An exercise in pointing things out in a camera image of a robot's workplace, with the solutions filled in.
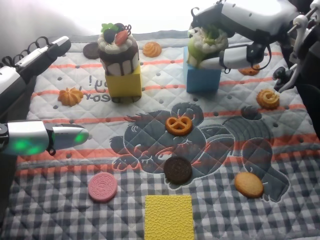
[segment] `textured yellow square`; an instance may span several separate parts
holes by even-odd
[[[132,74],[105,76],[110,97],[137,97],[142,95],[140,65]]]
[[[195,239],[191,196],[146,196],[144,239]]]

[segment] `strawberry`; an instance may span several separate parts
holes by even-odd
[[[128,31],[127,30],[123,30],[121,32],[118,32],[115,35],[114,43],[117,46],[121,46],[122,44],[124,44],[126,42],[127,39],[128,39]]]

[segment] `quilted mat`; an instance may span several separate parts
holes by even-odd
[[[183,34],[135,36],[143,86],[137,101],[111,100],[100,61],[83,56],[87,38],[78,38],[38,76],[28,119],[79,124],[90,137],[55,156],[18,158],[1,239],[142,240],[148,195],[190,195],[197,240],[319,239],[320,141],[310,116],[296,88],[280,94],[275,110],[261,109],[256,101],[261,89],[275,85],[274,70],[286,66],[281,48],[272,44],[271,62],[258,75],[231,70],[222,73],[217,92],[189,94]],[[149,41],[162,46],[159,57],[142,54]],[[239,35],[229,41],[246,42]],[[268,60],[266,52],[260,66]],[[67,87],[83,91],[80,104],[61,105],[58,94]],[[192,132],[166,132],[165,120],[183,115],[192,119]],[[165,178],[164,162],[171,156],[192,164],[184,185]],[[88,181],[99,172],[118,182],[114,199],[104,204],[88,194]],[[236,190],[239,172],[262,180],[261,198]]]

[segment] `blue block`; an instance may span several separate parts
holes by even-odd
[[[188,47],[183,50],[183,76],[188,93],[216,91],[219,88],[221,70],[199,69],[187,64]]]

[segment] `dark brown round cookie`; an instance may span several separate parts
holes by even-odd
[[[98,59],[99,53],[98,53],[98,43],[97,42],[91,42],[84,46],[83,48],[83,55],[87,59]]]
[[[163,166],[165,177],[173,184],[184,184],[192,175],[191,163],[180,156],[172,156]]]

